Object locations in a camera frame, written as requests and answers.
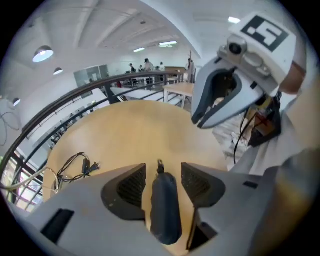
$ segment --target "metal railing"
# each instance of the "metal railing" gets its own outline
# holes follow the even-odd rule
[[[55,135],[59,130],[61,130],[63,127],[65,127],[67,124],[69,124],[71,121],[75,120],[76,118],[80,117],[82,114],[86,113],[87,111],[92,110],[93,108],[97,107],[98,105],[105,103],[109,101],[110,104],[119,102],[119,98],[137,91],[141,89],[151,89],[155,88],[155,86],[163,86],[168,84],[168,77],[169,76],[177,76],[177,82],[183,82],[183,74],[179,72],[170,72],[170,71],[165,71],[165,72],[159,72],[159,71],[153,71],[153,72],[139,72],[139,73],[130,73],[130,74],[123,74],[123,75],[117,75],[117,76],[112,76],[107,79],[99,80],[87,85],[84,85],[82,87],[76,88],[69,93],[65,94],[61,98],[57,99],[53,103],[49,104],[46,106],[43,110],[41,110],[37,115],[35,115],[23,128],[22,128],[22,133],[21,135],[17,138],[17,140],[11,145],[7,153],[2,159],[1,165],[0,165],[0,177],[2,179],[4,171],[8,167],[8,165],[14,165],[15,170],[14,170],[14,175],[12,178],[12,185],[17,184],[21,182],[22,175],[26,177],[30,177],[31,175],[35,174],[37,171],[41,170],[46,164],[47,160],[39,167],[37,170],[33,166],[29,164],[29,161],[31,158],[35,155],[35,153],[48,141],[50,138]],[[136,87],[132,85],[132,89],[126,90],[124,92],[114,94],[111,91],[111,86],[113,83],[121,82],[121,81],[133,81],[133,79],[139,79],[139,78],[149,78],[147,85],[142,85],[137,83]],[[103,100],[100,100],[83,110],[79,111],[77,114],[73,115],[69,119],[65,120],[62,122],[60,125],[58,125],[55,129],[53,129],[30,153],[30,155],[24,159],[21,155],[17,155],[17,148],[19,145],[23,142],[25,138],[28,137],[30,133],[32,133],[35,128],[43,121],[45,120],[48,116],[56,113],[56,110],[59,108],[65,106],[69,102],[73,101],[75,98],[90,92],[94,89],[104,89],[106,93],[106,98]],[[146,95],[139,100],[146,99],[150,96],[156,95],[158,93],[163,92],[164,89],[161,87],[161,89],[152,92],[149,95]],[[178,95],[175,95],[171,97],[170,101],[175,99]],[[162,100],[164,97],[161,97],[157,99],[156,101]],[[34,180],[28,182],[26,186],[13,190],[13,191],[7,191],[6,199],[10,201],[11,203],[18,204],[19,202],[23,203],[23,207],[25,210],[28,210],[30,205],[35,205],[36,204],[36,198],[39,196],[42,196],[42,185],[43,183],[43,174],[38,175]],[[33,193],[33,196],[31,199],[26,200],[23,195],[24,193]]]

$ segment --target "round wooden table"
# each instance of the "round wooden table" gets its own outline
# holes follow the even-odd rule
[[[146,227],[150,230],[152,183],[157,173],[157,159],[164,171],[177,183],[182,236],[177,243],[166,245],[174,255],[187,253],[194,207],[181,181],[181,163],[194,163],[226,171],[224,153],[212,130],[201,130],[191,121],[190,113],[163,102],[133,100],[100,108],[82,118],[62,136],[49,156],[47,167],[58,172],[65,162],[85,152],[91,164],[100,163],[98,175],[117,168],[145,163],[146,186],[142,195]],[[83,157],[78,157],[64,172],[70,177],[81,174]],[[52,187],[54,175],[46,172],[43,186]],[[43,199],[51,196],[43,189]]]

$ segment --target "floor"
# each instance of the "floor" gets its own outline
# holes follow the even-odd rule
[[[188,99],[185,100],[184,109],[188,112],[191,112],[191,102]],[[217,141],[222,147],[224,152],[227,169],[230,171],[232,167],[235,166],[234,164],[234,150],[235,144],[233,143],[233,137],[231,133],[234,132],[236,134],[240,133],[240,123],[243,118],[243,114],[237,115],[234,118],[231,118],[228,121],[218,125],[217,127],[213,128],[212,134],[215,136]],[[242,155],[245,153],[246,147],[238,145],[236,154],[235,154],[235,161],[237,162]]]

